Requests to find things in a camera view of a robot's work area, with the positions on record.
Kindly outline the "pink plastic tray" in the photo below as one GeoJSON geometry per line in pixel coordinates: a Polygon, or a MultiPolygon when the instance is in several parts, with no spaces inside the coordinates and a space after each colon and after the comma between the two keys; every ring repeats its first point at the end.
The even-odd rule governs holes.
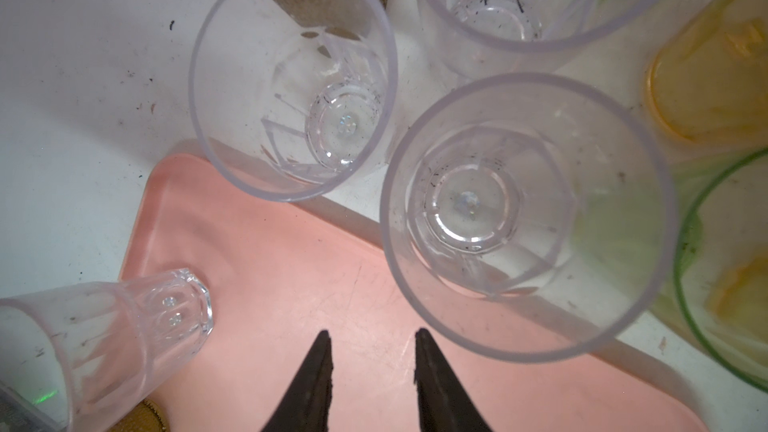
{"type": "MultiPolygon", "coordinates": [[[[258,431],[320,331],[332,340],[333,431],[415,431],[423,321],[382,251],[287,203],[252,197],[191,154],[150,173],[121,278],[186,268],[214,328],[152,399],[174,431],[258,431]]],[[[701,431],[686,405],[594,356],[514,364],[439,347],[496,431],[701,431]]]]}

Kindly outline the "short bright green cup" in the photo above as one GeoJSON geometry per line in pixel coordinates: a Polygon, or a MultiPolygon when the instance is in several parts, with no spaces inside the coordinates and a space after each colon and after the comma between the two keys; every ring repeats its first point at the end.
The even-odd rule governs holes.
{"type": "Polygon", "coordinates": [[[681,228],[652,313],[748,385],[767,389],[767,150],[673,167],[681,228]]]}

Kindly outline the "brown dimpled cup front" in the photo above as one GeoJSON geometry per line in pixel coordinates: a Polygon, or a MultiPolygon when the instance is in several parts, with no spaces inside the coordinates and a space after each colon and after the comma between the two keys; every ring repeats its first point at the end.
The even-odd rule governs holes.
{"type": "Polygon", "coordinates": [[[169,432],[165,413],[149,399],[142,400],[122,419],[108,429],[109,432],[169,432]]]}

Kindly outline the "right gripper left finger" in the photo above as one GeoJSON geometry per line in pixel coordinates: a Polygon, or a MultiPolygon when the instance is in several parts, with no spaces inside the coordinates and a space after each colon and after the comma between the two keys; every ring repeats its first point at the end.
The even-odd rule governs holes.
{"type": "Polygon", "coordinates": [[[327,432],[332,373],[331,337],[327,330],[322,330],[262,431],[327,432]]]}

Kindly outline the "short yellow cup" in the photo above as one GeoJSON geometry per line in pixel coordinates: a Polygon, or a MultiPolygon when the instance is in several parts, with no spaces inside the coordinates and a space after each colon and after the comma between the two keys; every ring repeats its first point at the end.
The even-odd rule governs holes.
{"type": "Polygon", "coordinates": [[[766,145],[767,0],[712,0],[660,48],[645,100],[680,143],[766,145]]]}

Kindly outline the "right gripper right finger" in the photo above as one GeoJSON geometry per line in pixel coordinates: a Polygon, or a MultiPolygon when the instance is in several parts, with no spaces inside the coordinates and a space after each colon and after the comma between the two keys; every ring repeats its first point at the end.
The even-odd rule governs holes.
{"type": "Polygon", "coordinates": [[[491,431],[426,328],[415,334],[414,383],[422,431],[491,431]]]}

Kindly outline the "clear faceted cup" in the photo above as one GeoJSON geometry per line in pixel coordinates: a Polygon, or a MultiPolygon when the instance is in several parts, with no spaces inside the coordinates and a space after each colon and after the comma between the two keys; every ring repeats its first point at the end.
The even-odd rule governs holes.
{"type": "Polygon", "coordinates": [[[597,89],[511,73],[459,87],[398,144],[379,212],[406,300],[489,358],[595,351],[657,298],[679,226],[650,130],[597,89]]]}
{"type": "Polygon", "coordinates": [[[380,0],[216,0],[192,52],[189,111],[224,178],[298,202],[383,165],[397,87],[380,0]]]}

